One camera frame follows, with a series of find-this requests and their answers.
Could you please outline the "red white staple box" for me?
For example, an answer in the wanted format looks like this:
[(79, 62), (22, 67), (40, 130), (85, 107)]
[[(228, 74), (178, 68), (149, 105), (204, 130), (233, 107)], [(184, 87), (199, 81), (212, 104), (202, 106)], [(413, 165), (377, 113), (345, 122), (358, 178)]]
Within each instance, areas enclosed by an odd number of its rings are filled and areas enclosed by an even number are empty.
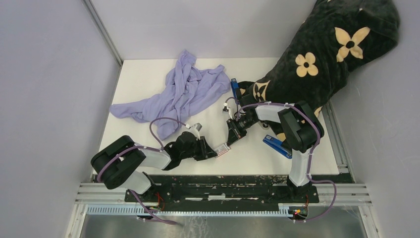
[(231, 150), (231, 148), (229, 146), (227, 146), (226, 143), (224, 143), (224, 144), (222, 144), (222, 145), (220, 145), (220, 146), (218, 146), (214, 149), (214, 151), (217, 153), (217, 155), (216, 155), (217, 158), (226, 154), (230, 150)]

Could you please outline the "beige and black stapler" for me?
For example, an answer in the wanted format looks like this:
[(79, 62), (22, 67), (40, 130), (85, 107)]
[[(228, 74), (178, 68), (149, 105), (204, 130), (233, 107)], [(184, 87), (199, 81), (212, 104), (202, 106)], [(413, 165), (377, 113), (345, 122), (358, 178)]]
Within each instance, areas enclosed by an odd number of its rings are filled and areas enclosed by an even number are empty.
[(260, 121), (259, 124), (260, 124), (261, 128), (263, 128), (264, 130), (270, 129), (269, 124), (267, 124), (265, 121)]

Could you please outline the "blue stapler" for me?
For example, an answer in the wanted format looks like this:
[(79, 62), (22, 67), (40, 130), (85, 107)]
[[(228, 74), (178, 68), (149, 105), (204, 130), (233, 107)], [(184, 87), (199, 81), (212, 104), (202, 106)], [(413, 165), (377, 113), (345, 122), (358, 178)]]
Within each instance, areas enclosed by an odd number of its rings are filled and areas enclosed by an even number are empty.
[(242, 97), (242, 94), (241, 94), (241, 90), (240, 90), (240, 87), (236, 78), (231, 79), (230, 85), (231, 85), (233, 97), (239, 100)]
[(284, 157), (286, 157), (287, 159), (292, 159), (292, 151), (285, 145), (283, 145), (283, 142), (278, 140), (277, 138), (272, 137), (270, 135), (266, 135), (263, 139), (263, 142), (278, 153), (280, 153), (281, 155), (283, 155)]

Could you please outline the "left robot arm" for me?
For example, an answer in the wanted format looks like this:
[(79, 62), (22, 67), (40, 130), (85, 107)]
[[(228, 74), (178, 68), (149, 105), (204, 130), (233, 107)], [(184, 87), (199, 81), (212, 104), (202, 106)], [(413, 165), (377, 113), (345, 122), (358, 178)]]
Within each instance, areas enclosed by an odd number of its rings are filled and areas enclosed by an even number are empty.
[(217, 157), (217, 152), (208, 145), (205, 137), (197, 137), (191, 132), (183, 132), (162, 150), (140, 145), (124, 135), (94, 155), (91, 166), (97, 173), (97, 181), (107, 189), (130, 189), (148, 202), (154, 199), (156, 188), (145, 172), (137, 171), (138, 167), (169, 171), (184, 159), (202, 161), (214, 157)]

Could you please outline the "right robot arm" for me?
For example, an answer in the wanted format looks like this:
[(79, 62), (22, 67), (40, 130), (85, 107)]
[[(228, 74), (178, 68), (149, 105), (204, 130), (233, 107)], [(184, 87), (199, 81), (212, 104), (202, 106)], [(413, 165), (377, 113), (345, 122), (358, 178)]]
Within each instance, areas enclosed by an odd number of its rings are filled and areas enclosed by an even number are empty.
[(292, 160), (288, 179), (292, 185), (286, 188), (286, 196), (292, 202), (299, 202), (306, 196), (303, 187), (312, 177), (310, 168), (315, 148), (324, 136), (324, 129), (314, 112), (304, 101), (295, 104), (273, 102), (251, 103), (242, 106), (235, 118), (229, 119), (226, 145), (229, 147), (247, 134), (247, 129), (257, 122), (273, 122), (281, 126), (290, 150), (283, 155)]

